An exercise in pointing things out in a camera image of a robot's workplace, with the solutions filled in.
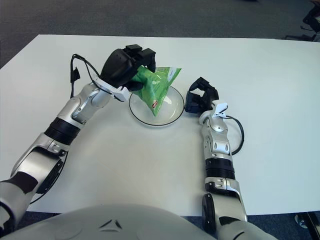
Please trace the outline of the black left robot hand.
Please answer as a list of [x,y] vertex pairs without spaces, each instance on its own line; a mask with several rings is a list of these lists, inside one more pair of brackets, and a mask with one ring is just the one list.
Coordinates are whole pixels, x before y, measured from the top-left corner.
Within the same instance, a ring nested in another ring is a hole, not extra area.
[[126,87],[129,91],[138,91],[143,84],[133,79],[141,66],[151,72],[156,70],[156,52],[150,48],[143,49],[138,44],[127,45],[114,50],[101,70],[100,79],[118,88]]

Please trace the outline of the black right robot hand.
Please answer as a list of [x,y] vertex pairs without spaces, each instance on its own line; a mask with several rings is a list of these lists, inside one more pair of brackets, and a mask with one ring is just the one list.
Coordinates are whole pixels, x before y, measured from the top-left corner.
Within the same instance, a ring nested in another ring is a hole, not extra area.
[[[194,90],[203,91],[203,95],[192,93]],[[187,113],[202,114],[212,110],[212,101],[218,100],[219,94],[215,87],[203,77],[199,77],[188,89],[185,99],[184,110]]]

